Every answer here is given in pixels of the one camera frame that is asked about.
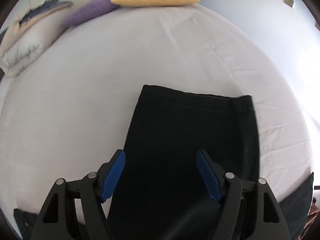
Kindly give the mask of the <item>upper wall switch plate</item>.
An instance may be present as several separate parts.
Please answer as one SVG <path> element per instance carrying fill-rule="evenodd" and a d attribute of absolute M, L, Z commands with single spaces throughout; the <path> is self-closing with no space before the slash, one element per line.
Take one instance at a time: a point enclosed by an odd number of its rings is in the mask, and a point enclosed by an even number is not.
<path fill-rule="evenodd" d="M 283 0 L 283 2 L 291 8 L 294 8 L 295 2 L 294 0 Z"/>

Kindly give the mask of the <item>folded beige white duvet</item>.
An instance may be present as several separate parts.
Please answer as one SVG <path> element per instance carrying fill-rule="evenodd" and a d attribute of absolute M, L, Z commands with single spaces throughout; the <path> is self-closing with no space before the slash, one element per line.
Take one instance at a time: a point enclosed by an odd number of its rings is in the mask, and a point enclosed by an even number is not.
<path fill-rule="evenodd" d="M 57 40 L 72 9 L 70 4 L 60 5 L 25 23 L 15 21 L 7 29 L 1 41 L 1 69 L 6 77 L 18 76 Z"/>

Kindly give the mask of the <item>white bed mattress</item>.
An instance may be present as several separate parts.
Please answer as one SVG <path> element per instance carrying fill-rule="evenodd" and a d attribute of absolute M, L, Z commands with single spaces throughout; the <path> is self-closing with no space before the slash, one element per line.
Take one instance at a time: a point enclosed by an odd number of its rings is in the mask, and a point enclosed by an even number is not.
<path fill-rule="evenodd" d="M 278 204 L 313 174 L 287 81 L 240 29 L 198 4 L 120 8 L 68 29 L 14 81 L 2 81 L 1 217 L 16 239 L 14 209 L 38 216 L 57 179 L 81 180 L 124 151 L 145 85 L 250 96 L 257 180 L 266 179 Z"/>

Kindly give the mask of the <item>black denim pants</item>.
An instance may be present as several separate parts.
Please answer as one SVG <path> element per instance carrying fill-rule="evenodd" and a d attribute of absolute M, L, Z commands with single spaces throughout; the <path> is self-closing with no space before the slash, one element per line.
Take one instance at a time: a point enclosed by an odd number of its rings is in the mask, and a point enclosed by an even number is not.
<path fill-rule="evenodd" d="M 243 180 L 259 176 L 259 138 L 252 98 L 185 93 L 145 85 L 112 196 L 114 239 L 208 239 L 219 204 L 196 163 L 213 162 Z"/>

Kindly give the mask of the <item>folded blue garment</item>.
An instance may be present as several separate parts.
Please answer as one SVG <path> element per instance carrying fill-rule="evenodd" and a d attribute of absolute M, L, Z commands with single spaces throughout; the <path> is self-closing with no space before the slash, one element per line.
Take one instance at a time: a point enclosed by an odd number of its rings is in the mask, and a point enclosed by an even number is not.
<path fill-rule="evenodd" d="M 48 12 L 49 10 L 56 9 L 58 7 L 63 7 L 63 6 L 70 6 L 73 5 L 73 2 L 71 1 L 61 1 L 61 0 L 44 0 L 40 5 L 30 8 L 25 15 L 18 20 L 19 24 L 22 25 L 23 23 L 28 22 L 30 19 L 33 17 L 44 13 Z"/>

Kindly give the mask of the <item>purple pillow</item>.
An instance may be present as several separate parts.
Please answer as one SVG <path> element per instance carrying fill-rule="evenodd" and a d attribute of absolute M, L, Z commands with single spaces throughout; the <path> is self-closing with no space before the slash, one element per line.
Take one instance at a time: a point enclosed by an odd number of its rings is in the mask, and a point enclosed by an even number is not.
<path fill-rule="evenodd" d="M 61 25 L 64 27 L 77 26 L 108 14 L 119 7 L 119 5 L 113 4 L 111 0 L 92 0 L 68 15 Z"/>

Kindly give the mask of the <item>brown crumpled cloth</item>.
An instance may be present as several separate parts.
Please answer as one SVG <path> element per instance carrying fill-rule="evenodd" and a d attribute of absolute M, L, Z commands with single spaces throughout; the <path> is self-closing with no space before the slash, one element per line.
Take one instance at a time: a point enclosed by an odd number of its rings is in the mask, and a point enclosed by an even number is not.
<path fill-rule="evenodd" d="M 306 238 L 306 234 L 310 230 L 310 228 L 313 226 L 313 223 L 316 221 L 317 216 L 319 215 L 319 208 L 316 206 L 316 198 L 312 199 L 311 208 L 306 220 L 306 223 L 304 225 L 304 229 L 300 236 L 298 237 L 298 240 L 301 240 L 303 238 Z"/>

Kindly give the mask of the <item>person's patterned torso clothing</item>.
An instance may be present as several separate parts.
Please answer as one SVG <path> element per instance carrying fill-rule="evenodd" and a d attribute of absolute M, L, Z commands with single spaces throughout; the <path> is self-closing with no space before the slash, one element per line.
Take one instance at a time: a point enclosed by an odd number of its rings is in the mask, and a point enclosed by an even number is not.
<path fill-rule="evenodd" d="M 279 205 L 285 217 L 291 239 L 302 234 L 313 198 L 313 174 Z M 31 239 L 37 214 L 14 209 L 14 218 L 23 239 Z"/>

